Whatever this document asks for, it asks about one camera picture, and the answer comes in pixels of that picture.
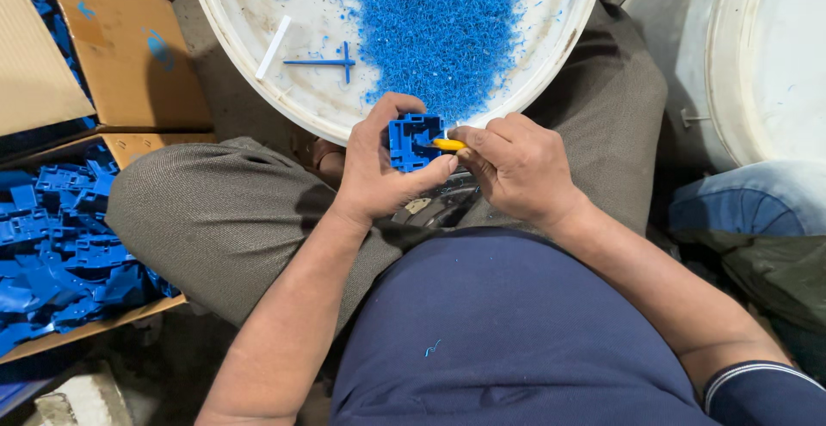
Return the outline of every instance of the navy blue shirt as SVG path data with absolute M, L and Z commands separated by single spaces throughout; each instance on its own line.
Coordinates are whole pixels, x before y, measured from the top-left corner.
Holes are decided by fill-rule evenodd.
M 826 421 L 826 392 L 776 363 L 723 370 L 707 390 L 710 417 L 653 326 L 575 259 L 530 234 L 470 228 L 419 245 L 368 295 L 330 422 Z

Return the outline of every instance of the cardboard box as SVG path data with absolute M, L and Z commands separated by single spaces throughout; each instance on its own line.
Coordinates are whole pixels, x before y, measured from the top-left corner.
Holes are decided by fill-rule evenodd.
M 106 147 L 108 147 L 112 156 L 115 157 L 119 168 L 123 169 L 141 155 L 158 150 L 163 146 L 187 142 L 215 141 L 215 136 L 212 134 L 98 134 L 14 162 L 5 163 L 0 165 L 0 170 L 13 170 L 26 167 L 36 168 L 50 162 L 59 161 L 65 157 L 83 154 L 86 147 L 99 142 L 103 142 Z M 53 333 L 22 343 L 5 356 L 0 357 L 0 364 L 108 331 L 113 327 L 118 327 L 137 319 L 160 313 L 171 307 L 183 304 L 186 301 L 187 298 L 184 295 L 160 299 L 149 305 L 133 309 L 118 318 L 92 321 L 66 334 Z
M 94 108 L 30 0 L 0 0 L 0 136 L 98 115 L 98 132 L 205 132 L 169 0 L 57 0 Z

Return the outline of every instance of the shirt sleeve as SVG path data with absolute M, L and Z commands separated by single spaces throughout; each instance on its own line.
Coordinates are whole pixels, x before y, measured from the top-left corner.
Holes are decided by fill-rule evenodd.
M 708 416 L 724 426 L 810 426 L 826 418 L 826 390 L 774 361 L 746 361 L 718 371 L 703 398 Z

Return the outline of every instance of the man's right hand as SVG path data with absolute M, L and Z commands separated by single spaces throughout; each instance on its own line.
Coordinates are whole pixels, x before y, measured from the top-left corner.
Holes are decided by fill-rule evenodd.
M 591 204 L 571 181 L 562 137 L 525 115 L 491 119 L 484 129 L 460 126 L 449 136 L 468 144 L 457 152 L 459 162 L 502 213 L 552 235 L 563 219 Z

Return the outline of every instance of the forearm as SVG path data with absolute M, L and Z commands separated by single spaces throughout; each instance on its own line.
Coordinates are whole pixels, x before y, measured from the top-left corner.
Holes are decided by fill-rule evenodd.
M 200 423 L 295 421 L 330 349 L 345 282 L 369 230 L 336 211 L 321 218 L 243 324 Z
M 737 302 L 590 202 L 543 229 L 635 305 L 695 386 L 740 361 L 789 363 Z

